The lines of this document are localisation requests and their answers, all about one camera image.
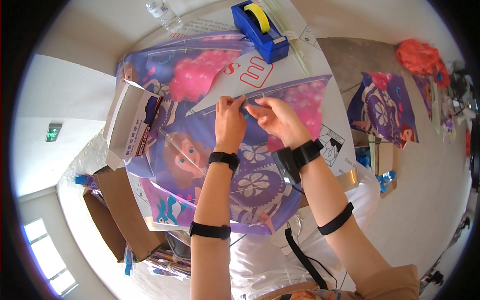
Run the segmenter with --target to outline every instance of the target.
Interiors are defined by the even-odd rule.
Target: white table
[[[234,30],[236,27],[233,23],[230,7],[237,3],[238,1],[227,0],[197,10],[182,18],[186,21],[183,30],[175,34],[168,33],[161,28],[147,36],[131,50],[141,50],[172,38],[181,37],[181,35]],[[332,70],[328,65],[322,49],[300,13],[288,0],[280,0],[279,3],[286,12],[288,20],[293,26],[293,31],[301,40],[300,46],[307,59],[311,76],[332,74]],[[191,113],[214,105],[218,101],[218,98],[223,95],[233,97],[240,96],[257,89],[306,77],[290,49],[288,57],[272,65],[267,65],[264,62],[265,71],[260,72],[258,69],[253,70],[256,72],[256,75],[258,75],[258,80],[244,80],[244,78],[246,78],[245,74],[252,73],[252,68],[249,69],[249,67],[252,65],[251,60],[254,57],[261,57],[256,50],[240,56],[235,61],[237,63],[235,67],[237,68],[234,72],[228,72],[229,74],[227,74],[227,72],[220,72],[206,97],[192,109]],[[327,164],[335,176],[354,170],[356,168],[356,159],[350,126],[340,91],[333,76],[325,88],[322,100],[322,112],[323,121],[320,136],[323,136],[324,139],[333,138],[342,144],[338,154],[328,160]],[[135,199],[150,230],[187,229],[184,227],[153,223],[150,205],[145,198],[138,179],[133,175],[129,175],[129,179]]]

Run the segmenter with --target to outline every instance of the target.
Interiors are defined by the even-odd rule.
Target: blue tape dispenser
[[[266,63],[270,64],[288,55],[288,40],[281,36],[272,21],[255,3],[245,1],[232,6],[233,22],[255,44]]]

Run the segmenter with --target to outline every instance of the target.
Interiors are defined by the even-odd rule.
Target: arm
[[[285,146],[295,149],[312,139],[287,103],[268,97],[256,102],[261,107],[248,106],[248,112],[258,120],[260,127],[279,137]],[[319,157],[304,166],[300,177],[318,226],[333,220],[347,206],[347,197],[323,158]],[[356,284],[391,268],[365,237],[353,215],[325,238]]]
[[[237,153],[247,122],[239,107],[245,100],[221,97],[216,106],[214,152]],[[193,220],[210,226],[230,224],[229,190],[232,170],[225,163],[210,165]],[[193,235],[190,294],[196,299],[231,299],[229,240]]]

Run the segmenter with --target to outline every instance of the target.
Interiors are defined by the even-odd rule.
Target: green exit sign
[[[47,142],[54,142],[57,140],[57,137],[60,133],[60,129],[61,129],[61,124],[54,124],[54,123],[51,123],[49,126],[48,126],[48,132],[47,132],[47,139],[46,141]]]

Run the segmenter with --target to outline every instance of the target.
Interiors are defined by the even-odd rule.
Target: hand
[[[247,121],[239,112],[245,96],[237,100],[229,96],[221,96],[216,104],[215,118],[215,152],[237,153],[245,136]]]
[[[296,149],[312,139],[307,128],[287,103],[270,97],[255,99],[255,102],[261,106],[248,105],[248,113],[257,119],[258,125],[268,134],[280,138],[285,147]]]

